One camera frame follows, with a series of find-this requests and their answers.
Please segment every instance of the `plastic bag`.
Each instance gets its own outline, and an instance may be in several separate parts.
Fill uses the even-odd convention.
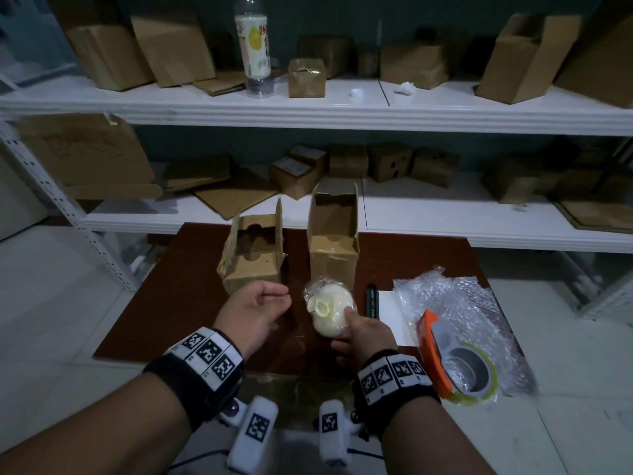
[[[492,361],[503,393],[533,393],[534,375],[493,292],[479,286],[476,277],[451,279],[443,276],[443,271],[438,267],[413,280],[394,280],[396,299],[414,339],[418,339],[416,324],[429,309],[451,324],[460,342],[476,347]],[[460,383],[457,370],[449,375]]]
[[[341,282],[328,277],[311,280],[303,290],[315,330],[324,337],[336,338],[347,326],[344,310],[356,303],[351,291]]]

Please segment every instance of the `black wristband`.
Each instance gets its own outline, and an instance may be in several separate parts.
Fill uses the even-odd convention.
[[[157,375],[174,392],[194,432],[237,394],[244,361],[224,333],[202,327],[147,365],[143,372]]]
[[[382,438],[389,422],[407,402],[430,396],[440,399],[415,357],[396,350],[372,356],[352,383],[354,407],[367,430]]]

